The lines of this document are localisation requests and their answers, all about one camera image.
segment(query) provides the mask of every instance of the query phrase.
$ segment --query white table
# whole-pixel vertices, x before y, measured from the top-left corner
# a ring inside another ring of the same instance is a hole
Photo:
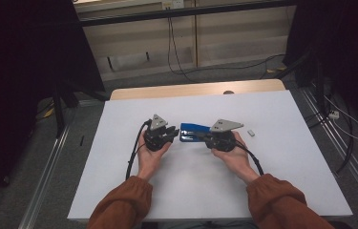
[[[182,122],[211,126],[218,118],[243,123],[238,131],[266,173],[301,189],[321,216],[352,214],[290,92],[276,91],[107,102],[68,219],[87,221],[123,182],[137,131],[153,114],[177,127]],[[136,173],[137,160],[131,174]],[[204,143],[176,139],[151,183],[152,207],[145,220],[251,218],[245,185]]]

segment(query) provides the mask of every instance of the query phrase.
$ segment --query person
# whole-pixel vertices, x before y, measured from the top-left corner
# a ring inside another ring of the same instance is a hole
[[[235,138],[246,146],[238,132]],[[138,145],[145,143],[143,133]],[[137,150],[139,169],[101,200],[93,211],[87,228],[133,228],[148,214],[152,202],[149,180],[158,170],[162,156],[171,143],[152,152],[145,145]],[[306,205],[304,194],[285,180],[270,174],[259,176],[251,167],[248,154],[239,147],[230,152],[211,150],[238,178],[246,184],[249,210],[261,229],[276,228],[333,228]]]

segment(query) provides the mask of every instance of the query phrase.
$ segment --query brown sleeve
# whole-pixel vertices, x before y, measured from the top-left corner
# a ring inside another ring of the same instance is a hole
[[[149,212],[152,185],[139,177],[129,177],[101,200],[90,216],[87,228],[132,228]]]
[[[333,228],[306,206],[304,193],[288,181],[263,175],[246,191],[250,212],[261,229]]]

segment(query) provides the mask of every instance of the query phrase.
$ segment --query person's right hand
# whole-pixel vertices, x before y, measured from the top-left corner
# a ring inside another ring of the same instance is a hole
[[[246,144],[242,140],[238,132],[232,132],[235,138],[244,146]],[[259,175],[250,167],[248,153],[239,148],[235,147],[230,152],[223,152],[217,149],[211,150],[214,156],[220,158],[225,162],[226,166],[230,171],[235,173],[240,179],[242,179],[246,184],[249,184],[253,180],[259,177]]]

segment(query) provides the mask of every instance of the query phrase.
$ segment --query gray carpet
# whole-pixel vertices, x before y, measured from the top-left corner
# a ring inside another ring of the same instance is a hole
[[[281,58],[269,62],[269,68],[281,66]],[[228,64],[220,67],[241,67],[245,63]],[[209,70],[190,73],[187,76],[198,82],[219,82],[232,80],[246,80],[260,78],[264,72],[264,65],[242,70]],[[187,84],[183,75],[173,73],[158,73],[129,79],[119,79],[105,82],[108,94],[114,89],[144,87],[156,85]],[[307,106],[299,89],[297,89],[292,76],[284,79],[286,87],[291,91],[300,108],[302,116],[312,115],[313,112]],[[85,95],[79,94],[80,99],[86,99]],[[37,220],[33,228],[84,228],[84,224],[69,221],[66,216],[74,198],[75,188],[78,185],[83,172],[85,161],[90,152],[91,144],[95,136],[95,130],[102,113],[102,105],[84,106],[76,110],[74,122],[69,135],[57,161],[53,177],[45,200],[39,210]],[[29,145],[21,157],[19,163],[11,174],[11,185],[0,188],[0,228],[17,228],[21,218],[32,197],[38,179],[48,160],[52,150],[56,131],[54,117],[43,119],[36,123],[35,132],[30,139]],[[311,129],[312,135],[318,142],[324,157],[332,170],[338,168],[342,159],[336,152],[333,143],[327,137],[324,129],[318,125]],[[355,141],[354,154],[358,159],[358,141]],[[348,204],[354,216],[338,219],[347,222],[353,228],[358,229],[358,183],[346,168],[337,178]]]

